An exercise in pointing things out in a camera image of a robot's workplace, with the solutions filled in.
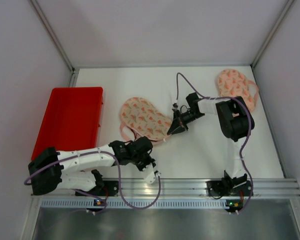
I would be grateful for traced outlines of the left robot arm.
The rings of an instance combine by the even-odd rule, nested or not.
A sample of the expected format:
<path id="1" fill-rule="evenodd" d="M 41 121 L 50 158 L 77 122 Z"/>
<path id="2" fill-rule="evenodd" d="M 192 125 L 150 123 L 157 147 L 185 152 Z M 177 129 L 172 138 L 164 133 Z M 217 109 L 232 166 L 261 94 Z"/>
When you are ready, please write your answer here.
<path id="1" fill-rule="evenodd" d="M 80 190 L 96 194 L 104 188 L 99 167 L 134 165 L 147 184 L 153 184 L 160 176 L 151 157 L 153 144 L 147 137 L 134 141 L 115 140 L 101 147 L 84 150 L 58 151 L 46 148 L 28 164 L 29 177 L 24 185 L 32 187 L 35 196 L 55 190 Z"/>

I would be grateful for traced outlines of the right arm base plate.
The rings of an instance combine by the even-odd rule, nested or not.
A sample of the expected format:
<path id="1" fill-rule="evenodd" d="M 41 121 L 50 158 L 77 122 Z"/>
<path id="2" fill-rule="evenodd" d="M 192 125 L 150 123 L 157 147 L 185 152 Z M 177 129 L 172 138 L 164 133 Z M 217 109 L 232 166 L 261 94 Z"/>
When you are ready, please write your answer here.
<path id="1" fill-rule="evenodd" d="M 221 197 L 248 197 L 252 190 L 249 180 L 222 178 L 221 180 L 210 180 L 206 184 L 208 196 L 214 199 L 220 199 Z"/>

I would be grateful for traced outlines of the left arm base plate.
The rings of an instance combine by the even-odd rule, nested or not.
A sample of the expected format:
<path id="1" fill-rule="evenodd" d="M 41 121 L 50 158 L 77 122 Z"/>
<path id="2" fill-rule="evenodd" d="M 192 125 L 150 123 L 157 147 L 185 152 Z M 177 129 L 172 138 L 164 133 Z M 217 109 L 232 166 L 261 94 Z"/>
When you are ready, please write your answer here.
<path id="1" fill-rule="evenodd" d="M 114 197 L 119 192 L 119 182 L 117 180 L 101 180 L 96 186 L 86 193 L 98 197 Z"/>

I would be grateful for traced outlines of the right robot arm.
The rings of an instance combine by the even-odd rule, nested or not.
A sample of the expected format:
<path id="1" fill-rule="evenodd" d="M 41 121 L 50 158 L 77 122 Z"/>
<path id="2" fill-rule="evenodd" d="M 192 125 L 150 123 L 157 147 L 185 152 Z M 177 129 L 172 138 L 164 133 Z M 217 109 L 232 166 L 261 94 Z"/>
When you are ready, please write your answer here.
<path id="1" fill-rule="evenodd" d="M 176 103 L 173 104 L 173 120 L 167 131 L 168 135 L 176 135 L 187 131 L 188 124 L 206 114 L 218 117 L 221 132 L 227 139 L 227 159 L 223 177 L 207 183 L 208 195 L 218 199 L 223 196 L 239 194 L 240 191 L 251 190 L 248 181 L 248 170 L 244 164 L 243 148 L 255 122 L 242 97 L 200 98 L 196 92 L 186 97 L 189 108 L 181 112 Z"/>

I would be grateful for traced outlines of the dark red bra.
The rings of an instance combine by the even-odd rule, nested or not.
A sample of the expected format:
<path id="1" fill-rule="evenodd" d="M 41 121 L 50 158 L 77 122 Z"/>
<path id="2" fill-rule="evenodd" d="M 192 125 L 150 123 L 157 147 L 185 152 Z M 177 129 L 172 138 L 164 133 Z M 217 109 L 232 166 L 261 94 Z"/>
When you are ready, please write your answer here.
<path id="1" fill-rule="evenodd" d="M 134 129 L 131 129 L 131 132 L 133 133 L 134 136 L 134 140 L 138 140 L 142 137 L 142 135 L 140 135 L 137 131 L 135 131 Z"/>

